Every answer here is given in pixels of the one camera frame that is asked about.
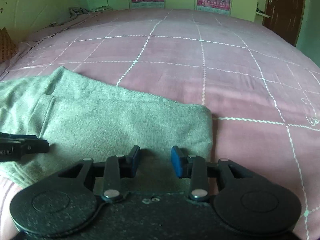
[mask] brown door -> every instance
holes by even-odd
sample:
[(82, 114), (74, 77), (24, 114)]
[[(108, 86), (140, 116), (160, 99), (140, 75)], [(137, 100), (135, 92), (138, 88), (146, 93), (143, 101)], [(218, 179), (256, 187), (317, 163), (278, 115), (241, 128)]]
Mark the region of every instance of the brown door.
[(267, 0), (264, 26), (292, 45), (296, 44), (302, 20), (304, 0)]

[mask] orange pillow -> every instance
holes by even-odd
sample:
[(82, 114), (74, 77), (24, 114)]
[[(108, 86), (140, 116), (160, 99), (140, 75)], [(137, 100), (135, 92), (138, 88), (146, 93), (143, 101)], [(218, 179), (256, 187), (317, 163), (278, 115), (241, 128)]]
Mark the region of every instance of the orange pillow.
[(7, 30), (0, 30), (0, 63), (10, 59), (16, 53), (16, 45), (10, 38)]

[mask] folded garment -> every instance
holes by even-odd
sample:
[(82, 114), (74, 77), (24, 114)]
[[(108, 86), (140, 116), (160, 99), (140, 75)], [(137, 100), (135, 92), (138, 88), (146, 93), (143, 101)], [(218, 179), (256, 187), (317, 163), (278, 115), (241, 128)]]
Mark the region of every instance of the folded garment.
[(170, 149), (210, 158), (212, 118), (200, 105), (98, 82), (63, 66), (51, 75), (0, 83), (0, 131), (34, 134), (50, 143), (47, 154), (0, 164), (0, 174), (21, 187), (86, 157), (102, 162), (139, 145), (142, 160), (127, 189), (186, 190), (175, 178)]

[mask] pink bed sheet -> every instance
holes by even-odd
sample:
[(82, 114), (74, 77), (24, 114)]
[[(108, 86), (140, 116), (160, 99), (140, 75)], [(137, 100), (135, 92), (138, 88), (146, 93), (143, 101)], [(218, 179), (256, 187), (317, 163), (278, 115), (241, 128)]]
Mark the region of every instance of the pink bed sheet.
[[(205, 105), (214, 119), (213, 158), (292, 190), (303, 209), (295, 233), (318, 239), (320, 69), (275, 33), (207, 12), (137, 9), (91, 15), (35, 40), (0, 80), (48, 75), (64, 65), (108, 84)], [(3, 240), (19, 188), (0, 180)]]

